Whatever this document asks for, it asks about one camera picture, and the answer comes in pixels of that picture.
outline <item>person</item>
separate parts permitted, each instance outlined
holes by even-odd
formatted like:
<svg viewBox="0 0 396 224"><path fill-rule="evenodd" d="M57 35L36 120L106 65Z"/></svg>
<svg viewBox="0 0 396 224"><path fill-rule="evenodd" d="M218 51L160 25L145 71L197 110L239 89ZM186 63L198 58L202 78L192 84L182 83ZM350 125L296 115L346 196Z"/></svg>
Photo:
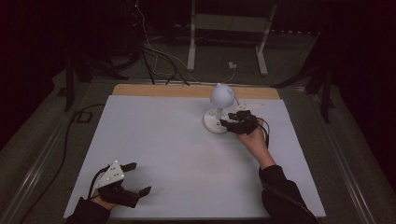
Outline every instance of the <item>person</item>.
<svg viewBox="0 0 396 224"><path fill-rule="evenodd" d="M258 122L260 125L263 124L262 119L258 119ZM317 223L315 218L307 213L306 205L296 184L285 177L282 167L277 165L271 156L265 145L262 129L258 127L250 134L237 134L236 136L260 165L259 177L263 184L262 205L270 215L264 223ZM111 209L115 206L117 205L114 203L102 200L96 190L90 199L79 199L74 214L67 218L66 224L106 223Z"/></svg>

